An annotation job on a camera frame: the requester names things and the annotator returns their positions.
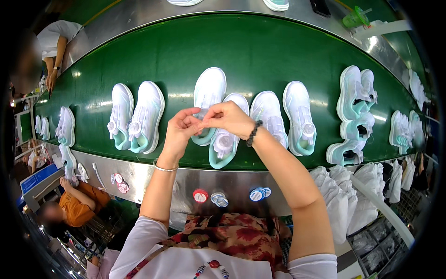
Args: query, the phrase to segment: plastic bag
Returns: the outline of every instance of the plastic bag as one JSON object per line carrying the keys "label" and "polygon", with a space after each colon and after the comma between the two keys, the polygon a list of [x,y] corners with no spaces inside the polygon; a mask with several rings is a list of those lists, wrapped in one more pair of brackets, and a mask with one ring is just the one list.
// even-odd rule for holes
{"label": "plastic bag", "polygon": [[186,199],[186,190],[180,189],[177,181],[173,183],[172,202],[170,203],[169,227],[178,231],[184,230],[187,214],[191,206]]}

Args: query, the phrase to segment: woman's right hand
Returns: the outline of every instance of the woman's right hand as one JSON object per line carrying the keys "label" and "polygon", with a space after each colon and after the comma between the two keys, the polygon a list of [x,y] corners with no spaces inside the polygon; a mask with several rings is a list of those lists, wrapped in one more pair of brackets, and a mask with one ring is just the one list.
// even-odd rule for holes
{"label": "woman's right hand", "polygon": [[222,128],[247,140],[254,129],[255,121],[233,101],[218,103],[209,108],[202,127]]}

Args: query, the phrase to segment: woman's left hand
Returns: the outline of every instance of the woman's left hand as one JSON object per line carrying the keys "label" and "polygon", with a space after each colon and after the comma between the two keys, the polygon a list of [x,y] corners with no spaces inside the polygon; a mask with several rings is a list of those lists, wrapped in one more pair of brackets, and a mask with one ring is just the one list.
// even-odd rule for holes
{"label": "woman's left hand", "polygon": [[192,116],[200,112],[200,108],[186,108],[180,110],[167,124],[166,139],[163,151],[158,159],[158,166],[175,168],[183,157],[190,137],[201,133],[201,120]]}

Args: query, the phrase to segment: mint green sneaker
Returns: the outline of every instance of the mint green sneaker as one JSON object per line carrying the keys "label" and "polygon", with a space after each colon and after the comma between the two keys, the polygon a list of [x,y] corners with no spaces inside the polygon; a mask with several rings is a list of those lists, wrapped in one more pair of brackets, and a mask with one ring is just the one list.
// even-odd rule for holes
{"label": "mint green sneaker", "polygon": [[[223,102],[233,101],[247,115],[249,115],[249,104],[245,97],[232,93],[224,98]],[[209,145],[209,163],[214,169],[226,166],[235,156],[240,138],[230,132],[218,128]]]}

